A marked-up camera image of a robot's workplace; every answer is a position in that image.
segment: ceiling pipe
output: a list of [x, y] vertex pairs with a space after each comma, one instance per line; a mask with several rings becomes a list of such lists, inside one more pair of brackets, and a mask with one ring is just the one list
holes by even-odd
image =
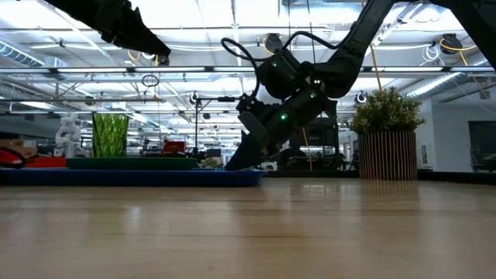
[[165, 88], [167, 88], [167, 90], [174, 94], [176, 96], [176, 99], [187, 109], [192, 109], [192, 107], [185, 101], [183, 100], [183, 98], [181, 97], [181, 95], [179, 95], [179, 92], [176, 91], [176, 89], [174, 89], [172, 87], [172, 85], [168, 82], [162, 82], [161, 84], [163, 84], [165, 86]]
[[165, 99], [150, 99], [146, 100], [143, 98], [95, 98], [95, 99], [22, 99], [22, 98], [0, 98], [0, 103], [2, 102], [46, 102], [46, 103], [67, 103], [67, 102], [166, 102]]
[[[15, 88], [14, 85], [18, 86], [19, 87], [18, 89], [21, 89], [23, 92], [29, 92], [30, 94], [33, 94], [33, 95], [45, 95], [45, 96], [48, 96], [50, 98], [54, 97], [54, 95], [52, 95], [51, 93], [49, 93], [47, 91], [41, 90], [39, 88], [36, 88], [36, 87], [31, 86], [29, 84], [26, 84], [24, 82], [11, 79], [10, 77], [0, 75], [0, 80], [6, 81], [7, 84], [12, 86], [13, 88]], [[79, 106], [79, 105], [65, 104], [65, 106], [71, 107], [73, 109], [87, 109], [85, 106]]]
[[[405, 24], [405, 20], [412, 19], [414, 16], [418, 15], [421, 11], [423, 11], [428, 5], [427, 4], [419, 4], [410, 2], [408, 3], [403, 10], [400, 12], [396, 20], [392, 24], [386, 25], [382, 28], [372, 40], [370, 44], [372, 47], [378, 47], [382, 44], [399, 26]], [[369, 47], [365, 52], [365, 56], [367, 57], [372, 52], [372, 49]]]
[[[482, 66], [488, 64], [486, 57], [484, 57], [481, 52], [468, 57], [467, 63], [470, 66]], [[444, 74], [435, 79], [426, 79], [417, 82], [412, 86], [400, 90], [399, 93], [411, 98], [425, 99], [451, 90], [455, 88], [457, 84], [466, 84], [470, 79], [471, 76], [466, 72]]]
[[439, 101], [440, 104], [446, 104], [448, 102], [452, 102], [452, 101], [455, 101], [459, 98], [465, 98], [467, 96], [470, 96], [470, 95], [473, 95], [473, 94], [476, 94], [476, 93], [481, 93], [481, 92], [484, 92], [484, 91], [488, 91], [489, 89], [491, 88], [495, 88], [496, 87], [496, 84], [495, 83], [491, 83], [491, 82], [488, 82], [486, 84], [483, 84], [482, 87], [480, 88], [477, 88], [477, 89], [474, 89], [472, 91], [469, 91], [469, 92], [464, 92], [464, 93], [459, 93], [457, 95], [454, 95], [454, 96], [451, 96], [451, 97], [448, 97], [448, 98], [444, 98], [443, 100]]
[[65, 15], [65, 13], [60, 12], [60, 10], [56, 9], [52, 5], [48, 4], [47, 2], [43, 0], [38, 0], [38, 3], [40, 3], [43, 7], [47, 8], [49, 11], [51, 11], [54, 15], [57, 15], [59, 18], [67, 22], [67, 24], [71, 27], [71, 29], [79, 35], [80, 38], [82, 38], [84, 41], [89, 43], [92, 47], [94, 47], [96, 50], [98, 50], [100, 53], [103, 54], [104, 57], [107, 57], [110, 61], [113, 63], [121, 66], [121, 64], [115, 60], [112, 55], [107, 52], [106, 50], [103, 50], [101, 47], [99, 47], [93, 40], [90, 39], [86, 34], [84, 34], [82, 31], [79, 30], [79, 28], [76, 27], [75, 24], [71, 22], [71, 20]]

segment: blue tray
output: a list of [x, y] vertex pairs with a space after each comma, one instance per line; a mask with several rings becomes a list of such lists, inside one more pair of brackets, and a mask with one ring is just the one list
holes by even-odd
[[256, 186], [264, 171], [221, 170], [0, 170], [0, 185], [11, 186]]

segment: wooden planter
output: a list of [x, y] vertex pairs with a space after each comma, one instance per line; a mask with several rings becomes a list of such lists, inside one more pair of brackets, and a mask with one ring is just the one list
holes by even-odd
[[382, 132], [358, 136], [360, 177], [416, 180], [415, 132]]

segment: ceiling light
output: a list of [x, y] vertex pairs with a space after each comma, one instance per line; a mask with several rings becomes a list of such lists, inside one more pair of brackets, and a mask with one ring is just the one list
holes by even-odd
[[3, 68], [0, 74], [49, 74], [50, 70], [46, 68]]
[[126, 73], [127, 70], [121, 67], [109, 68], [59, 68], [59, 73]]
[[205, 67], [138, 67], [134, 71], [140, 73], [163, 73], [163, 72], [204, 72]]
[[409, 71], [441, 71], [442, 67], [382, 67], [378, 68], [379, 71], [392, 71], [392, 72], [409, 72]]
[[493, 72], [493, 67], [452, 67], [451, 71], [465, 71], [465, 72]]
[[252, 67], [214, 67], [214, 72], [248, 72], [253, 73]]
[[139, 113], [128, 114], [128, 116], [132, 119], [135, 119], [136, 121], [140, 121], [141, 123], [148, 122], [148, 119]]
[[21, 102], [21, 104], [32, 106], [32, 107], [38, 108], [38, 109], [53, 109], [54, 108], [52, 105], [48, 105], [48, 104], [42, 103], [42, 102]]
[[10, 114], [49, 114], [50, 112], [45, 111], [11, 111]]
[[123, 114], [125, 112], [118, 112], [118, 111], [101, 111], [101, 112], [96, 112], [96, 113], [101, 113], [101, 114]]
[[134, 64], [131, 60], [125, 60], [124, 63], [131, 64], [133, 67], [136, 67], [136, 64]]

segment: ceiling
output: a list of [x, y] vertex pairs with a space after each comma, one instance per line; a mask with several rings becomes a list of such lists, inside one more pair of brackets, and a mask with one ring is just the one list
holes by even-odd
[[[282, 5], [280, 0], [215, 0], [215, 4], [212, 0], [132, 0], [133, 8], [139, 7], [144, 23], [172, 49], [170, 55], [172, 67], [249, 66], [224, 51], [219, 43], [221, 38], [229, 37], [238, 40], [254, 57], [267, 57], [269, 54], [263, 45], [257, 46], [257, 44], [263, 42], [268, 33], [280, 33], [284, 42], [289, 33], [297, 30], [310, 31], [310, 22], [315, 35], [328, 42], [338, 43], [346, 36], [361, 10], [360, 1], [331, 4], [311, 1], [311, 3], [314, 4], [310, 6], [309, 15], [306, 5], [294, 5], [288, 12], [288, 7]], [[376, 43], [375, 54], [378, 65], [380, 67], [418, 67], [419, 65], [428, 67], [439, 65], [440, 60], [448, 65], [459, 64], [460, 57], [457, 55], [440, 54], [439, 59], [432, 62], [428, 62], [425, 57], [427, 45], [432, 41], [439, 42], [444, 33], [455, 33], [465, 46], [474, 44], [453, 14], [449, 10], [428, 5], [405, 24], [394, 26], [398, 14], [405, 7], [405, 3], [397, 4], [384, 20], [381, 32], [388, 33], [389, 28], [392, 28], [392, 33], [385, 35], [381, 42]], [[37, 0], [21, 2], [0, 0], [0, 41], [9, 42], [40, 60], [56, 57], [67, 63], [68, 67], [154, 66], [154, 61], [132, 51], [130, 55], [133, 58], [139, 56], [137, 60], [134, 60], [127, 50], [121, 50], [106, 43], [100, 39], [97, 32], [89, 29], [82, 22], [70, 19], [63, 13], [57, 14], [47, 8], [45, 2]], [[294, 41], [292, 52], [298, 60], [311, 62], [314, 58], [317, 62], [325, 62], [333, 54], [333, 50], [316, 44], [314, 55], [312, 42], [305, 37], [298, 37]], [[476, 48], [465, 54], [470, 57], [477, 52]], [[372, 55], [367, 55], [363, 65], [372, 66], [373, 64]], [[0, 67], [22, 67], [22, 65], [9, 58], [0, 57]], [[59, 93], [67, 91], [64, 98], [85, 98], [90, 95], [96, 98], [143, 98], [146, 87], [141, 84], [141, 77], [140, 74], [134, 77], [129, 74], [69, 74], [65, 80], [58, 81], [46, 79], [39, 74], [9, 75], [9, 78], [29, 83], [47, 93], [45, 95], [31, 91], [27, 92], [27, 98], [53, 97], [56, 94], [56, 84], [58, 84]], [[405, 88], [419, 81], [420, 78], [420, 75], [415, 74], [411, 76], [390, 75], [381, 78], [381, 81], [383, 86]], [[149, 89], [147, 97], [157, 95], [164, 98], [165, 103], [158, 104], [143, 100], [127, 102], [125, 107], [137, 111], [164, 111], [160, 116], [158, 114], [148, 116], [157, 121], [159, 119], [161, 122], [164, 121], [167, 128], [175, 130], [174, 134], [177, 135], [189, 135], [178, 131], [194, 128], [186, 120], [193, 119], [194, 115], [178, 115], [177, 113], [173, 115], [170, 112], [191, 110], [193, 106], [189, 104], [188, 98], [193, 91], [201, 97], [239, 96], [242, 92], [249, 92], [255, 87], [255, 79], [251, 73], [162, 74], [160, 82], [158, 87]], [[477, 86], [465, 84], [464, 87], [470, 91]], [[338, 110], [352, 110], [355, 94], [376, 88], [377, 80], [373, 75], [360, 76], [349, 95], [339, 100]], [[453, 90], [444, 95], [458, 93]], [[470, 97], [459, 98], [452, 104], [478, 102], [477, 97], [478, 95], [474, 94]], [[99, 110], [104, 109], [105, 105], [108, 106], [105, 103], [86, 106], [81, 102], [65, 105], [83, 111]], [[208, 110], [233, 110], [235, 107], [236, 103], [211, 102], [204, 110], [206, 112]], [[340, 115], [342, 119], [349, 116], [349, 113]], [[212, 128], [216, 122], [239, 123], [235, 113], [212, 114], [210, 120], [201, 120], [201, 122], [211, 123], [210, 126], [207, 125], [208, 123], [205, 124], [206, 129]], [[242, 127], [234, 128], [239, 134]], [[228, 136], [233, 134], [231, 129], [219, 131], [215, 135], [213, 130], [212, 133], [208, 130], [202, 132], [205, 132], [205, 142], [212, 138], [221, 142], [239, 141], [238, 135]]]

